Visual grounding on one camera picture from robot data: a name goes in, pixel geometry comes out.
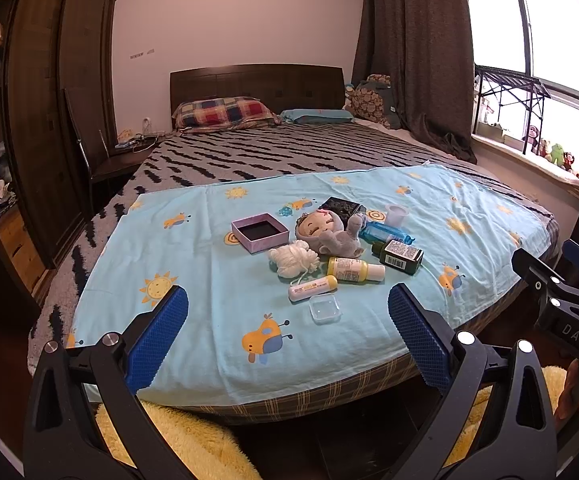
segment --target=white wall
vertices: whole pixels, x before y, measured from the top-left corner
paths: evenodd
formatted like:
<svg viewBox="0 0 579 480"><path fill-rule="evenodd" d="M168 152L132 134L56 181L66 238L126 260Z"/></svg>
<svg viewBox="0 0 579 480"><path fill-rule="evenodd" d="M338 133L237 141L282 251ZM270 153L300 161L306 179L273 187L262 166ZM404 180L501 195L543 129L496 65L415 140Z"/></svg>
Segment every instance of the white wall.
<svg viewBox="0 0 579 480"><path fill-rule="evenodd" d="M117 130L169 130L170 72L244 63L343 68L351 79L362 0L117 0L112 83ZM133 54L143 56L130 59Z"/></svg>
<svg viewBox="0 0 579 480"><path fill-rule="evenodd" d="M554 183L546 176L532 171L525 164L510 160L508 157L472 142L472 149L478 165L491 171L502 182L521 192L551 211L560 225L559 244L572 234L573 226L579 215L579 199Z"/></svg>

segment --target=purple gift box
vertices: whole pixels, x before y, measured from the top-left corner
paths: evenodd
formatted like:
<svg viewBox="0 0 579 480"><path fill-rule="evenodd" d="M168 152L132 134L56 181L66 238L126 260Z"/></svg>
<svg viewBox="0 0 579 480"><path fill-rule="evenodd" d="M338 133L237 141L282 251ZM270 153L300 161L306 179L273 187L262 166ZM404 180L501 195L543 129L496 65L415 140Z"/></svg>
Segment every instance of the purple gift box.
<svg viewBox="0 0 579 480"><path fill-rule="evenodd" d="M232 232L252 254L285 245L290 241L290 231L269 213L234 220Z"/></svg>

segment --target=wooden wardrobe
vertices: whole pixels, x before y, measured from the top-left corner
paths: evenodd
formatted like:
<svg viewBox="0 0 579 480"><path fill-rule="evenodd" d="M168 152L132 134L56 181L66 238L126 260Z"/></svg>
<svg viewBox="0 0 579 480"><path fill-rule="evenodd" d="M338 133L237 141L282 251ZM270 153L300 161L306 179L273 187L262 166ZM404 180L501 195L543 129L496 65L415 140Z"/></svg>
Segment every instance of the wooden wardrobe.
<svg viewBox="0 0 579 480"><path fill-rule="evenodd" d="M0 16L0 137L18 198L0 217L0 324L29 330L39 313L32 294L40 300L87 219L87 171L64 88L95 92L116 144L114 2L8 0Z"/></svg>

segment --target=yarn ball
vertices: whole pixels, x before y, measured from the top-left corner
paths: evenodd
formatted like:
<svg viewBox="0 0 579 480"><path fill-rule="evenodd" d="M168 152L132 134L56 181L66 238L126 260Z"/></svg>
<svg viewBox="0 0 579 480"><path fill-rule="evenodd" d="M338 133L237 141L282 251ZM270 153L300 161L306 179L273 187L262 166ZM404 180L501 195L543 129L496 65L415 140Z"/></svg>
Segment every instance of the yarn ball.
<svg viewBox="0 0 579 480"><path fill-rule="evenodd" d="M303 240L270 249L268 256L278 267L276 273L281 278L296 278L301 273L314 272L319 264L318 254Z"/></svg>

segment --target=green stuffed toy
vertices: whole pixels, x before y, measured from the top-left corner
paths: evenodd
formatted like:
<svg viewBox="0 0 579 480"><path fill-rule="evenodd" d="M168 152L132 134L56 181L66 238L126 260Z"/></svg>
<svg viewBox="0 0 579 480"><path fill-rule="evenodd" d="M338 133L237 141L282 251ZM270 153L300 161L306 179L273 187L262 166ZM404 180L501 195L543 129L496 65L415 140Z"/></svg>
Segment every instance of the green stuffed toy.
<svg viewBox="0 0 579 480"><path fill-rule="evenodd" d="M560 144L555 144L552 146L552 151L546 155L545 158L549 162L556 164L559 168L562 168L565 163L565 150Z"/></svg>

